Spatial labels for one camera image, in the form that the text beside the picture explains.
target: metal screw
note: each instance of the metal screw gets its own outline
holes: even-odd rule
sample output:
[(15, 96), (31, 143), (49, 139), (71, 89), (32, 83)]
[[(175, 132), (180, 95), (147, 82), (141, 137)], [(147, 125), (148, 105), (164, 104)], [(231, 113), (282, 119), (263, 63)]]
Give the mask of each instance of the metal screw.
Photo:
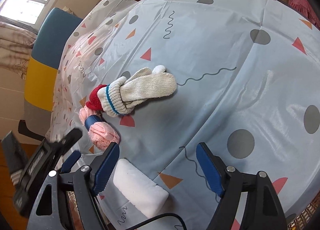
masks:
[(228, 166), (227, 167), (227, 171), (229, 172), (235, 172), (236, 171), (236, 168), (234, 166)]
[(86, 171), (88, 171), (89, 169), (90, 169), (90, 167), (89, 167), (88, 165), (84, 165), (84, 166), (81, 167), (81, 171), (82, 171), (82, 172), (86, 172)]
[(54, 177), (57, 174), (57, 172), (55, 170), (51, 170), (49, 172), (49, 177)]
[(259, 172), (259, 176), (260, 176), (260, 177), (266, 177), (267, 174), (266, 174), (264, 171), (260, 171), (260, 172)]

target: glove cuff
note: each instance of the glove cuff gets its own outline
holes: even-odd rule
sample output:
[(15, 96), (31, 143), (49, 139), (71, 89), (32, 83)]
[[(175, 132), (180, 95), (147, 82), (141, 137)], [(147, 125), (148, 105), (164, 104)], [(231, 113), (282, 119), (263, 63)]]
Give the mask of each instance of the glove cuff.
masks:
[(129, 114), (132, 109), (127, 109), (122, 102), (120, 87), (126, 82), (124, 76), (98, 90), (98, 98), (103, 110), (111, 117)]

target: white glove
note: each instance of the white glove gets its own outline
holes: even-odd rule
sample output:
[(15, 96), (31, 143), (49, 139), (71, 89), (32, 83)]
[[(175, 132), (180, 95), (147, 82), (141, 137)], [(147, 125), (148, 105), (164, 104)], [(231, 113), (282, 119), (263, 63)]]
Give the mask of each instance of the white glove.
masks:
[(122, 76), (107, 88), (98, 90), (98, 98), (103, 110), (111, 117), (132, 112), (134, 107), (148, 98), (171, 95), (177, 89), (176, 79), (165, 73), (164, 66), (156, 66), (153, 71), (145, 67), (128, 80)]

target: wicker basket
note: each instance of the wicker basket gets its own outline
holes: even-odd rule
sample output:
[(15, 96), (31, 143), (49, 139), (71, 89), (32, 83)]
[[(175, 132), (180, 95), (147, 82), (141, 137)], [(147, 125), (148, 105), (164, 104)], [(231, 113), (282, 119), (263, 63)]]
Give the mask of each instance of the wicker basket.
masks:
[(305, 210), (288, 226), (288, 230), (302, 230), (307, 226), (307, 223), (320, 205), (320, 192), (316, 195), (313, 201)]

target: pink fabric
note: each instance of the pink fabric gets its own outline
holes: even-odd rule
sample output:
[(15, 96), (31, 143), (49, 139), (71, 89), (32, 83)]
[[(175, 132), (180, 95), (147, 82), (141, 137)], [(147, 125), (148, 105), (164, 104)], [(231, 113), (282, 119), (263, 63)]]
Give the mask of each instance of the pink fabric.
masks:
[[(90, 115), (97, 115), (97, 112), (91, 110), (86, 105), (80, 109), (79, 118), (81, 123), (84, 125), (84, 121)], [(90, 126), (88, 131), (89, 137), (94, 145), (98, 149), (105, 151), (111, 142), (119, 144), (120, 137), (118, 133), (106, 122), (96, 122)]]
[(313, 25), (317, 28), (320, 27), (320, 21), (307, 0), (288, 0), (288, 2), (291, 7), (299, 11)]
[(90, 126), (89, 136), (98, 149), (105, 151), (111, 142), (119, 144), (118, 133), (106, 122), (96, 122)]
[(94, 110), (91, 110), (86, 105), (80, 109), (79, 118), (80, 118), (80, 121), (83, 125), (84, 125), (85, 119), (87, 119), (90, 115), (97, 115), (97, 112)]

